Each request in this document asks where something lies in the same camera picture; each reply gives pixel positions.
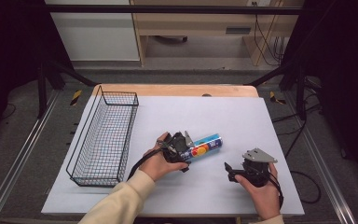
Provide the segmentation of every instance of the sleeve cuff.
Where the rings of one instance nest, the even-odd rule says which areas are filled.
[[[135,189],[136,192],[138,192],[143,201],[146,200],[146,198],[156,186],[156,183],[153,181],[153,179],[145,172],[140,170],[135,172],[135,174],[127,181],[127,184]]]

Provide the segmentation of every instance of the spray can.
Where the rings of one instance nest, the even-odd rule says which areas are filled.
[[[191,147],[187,151],[181,154],[181,157],[184,161],[187,161],[191,158],[199,157],[205,155],[205,153],[218,149],[223,145],[222,138],[218,133],[211,136],[202,138],[194,142],[194,147]]]

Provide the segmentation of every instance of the black pole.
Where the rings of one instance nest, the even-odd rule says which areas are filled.
[[[302,7],[225,7],[225,6],[133,6],[133,5],[24,5],[26,9],[66,13],[184,13],[184,14],[250,14],[301,15],[317,9]]]
[[[307,118],[307,113],[305,110],[305,102],[304,102],[304,89],[305,89],[305,74],[304,69],[299,64],[296,68],[297,72],[297,87],[296,87],[296,111],[298,113],[298,116],[305,120]]]
[[[39,92],[39,114],[37,117],[42,118],[48,108],[48,97],[46,94],[46,77],[44,73],[44,65],[41,63],[37,68],[37,89]]]
[[[58,69],[59,71],[65,73],[71,77],[74,77],[75,79],[81,81],[82,83],[86,84],[87,86],[93,87],[93,86],[100,84],[97,82],[93,82],[86,77],[81,76],[75,70],[70,69],[70,68],[68,68],[60,63],[57,63],[55,61],[48,61],[48,65],[53,66],[55,69]]]
[[[243,85],[244,86],[249,86],[250,85],[250,86],[257,87],[257,86],[263,84],[264,82],[272,79],[273,77],[276,77],[278,75],[282,75],[285,72],[287,72],[287,69],[289,69],[292,66],[292,63],[293,63],[293,61],[290,61],[290,62],[288,62],[286,64],[283,64],[283,65],[277,67],[276,69],[268,72],[266,75],[256,79],[255,81],[247,83],[247,84],[243,84]]]

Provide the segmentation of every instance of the metal rail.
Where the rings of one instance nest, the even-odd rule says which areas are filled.
[[[288,93],[287,91],[284,91],[283,93],[285,95],[285,99],[287,100],[290,108],[292,109],[293,112],[296,113],[294,107],[295,99],[293,94]],[[299,117],[296,118],[297,118],[298,125],[301,126],[302,121],[300,120]],[[351,212],[351,209],[348,207],[347,202],[345,201],[345,198],[342,195],[336,180],[334,179],[333,175],[330,172],[330,169],[327,167],[326,163],[324,162],[324,158],[322,157],[322,154],[319,152],[318,147],[313,141],[310,131],[308,130],[307,127],[305,127],[303,132],[305,137],[305,144],[307,145],[307,149],[310,153],[310,157],[313,163],[315,164],[316,171],[321,177],[322,183],[324,184],[324,189],[326,190],[327,195],[329,196],[330,201],[334,209],[336,210],[339,221],[342,224],[355,224],[356,221]]]
[[[51,114],[51,111],[57,101],[59,91],[53,91],[52,95],[48,101],[48,109],[46,110],[44,116],[41,119],[38,119],[31,130],[30,134],[28,135],[27,140],[25,141],[24,145],[22,146],[19,155],[17,156],[16,160],[10,167],[10,170],[7,172],[7,176],[5,177],[2,185],[0,187],[0,212],[5,205],[7,197],[9,196],[10,192],[12,191],[14,185],[16,184],[17,179],[19,178],[22,168],[24,167],[25,163],[28,160],[31,152],[34,149],[34,145],[43,131],[43,128],[48,120],[48,117]]]

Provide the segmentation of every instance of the person's right hand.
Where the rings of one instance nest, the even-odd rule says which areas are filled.
[[[164,133],[160,136],[157,140],[163,141],[168,133]],[[149,149],[144,155],[150,153],[153,150],[159,149],[161,146],[156,142],[155,146],[152,149]],[[153,155],[148,160],[146,160],[140,167],[139,170],[145,172],[149,175],[155,182],[158,181],[160,178],[165,176],[167,173],[178,171],[188,167],[189,163],[185,162],[176,162],[176,163],[169,163],[165,161],[162,152]]]
[[[269,164],[269,170],[272,175],[278,178],[278,172],[272,162]],[[267,185],[257,188],[241,175],[235,175],[235,179],[250,193],[255,210],[263,220],[280,214],[279,192],[270,181]]]

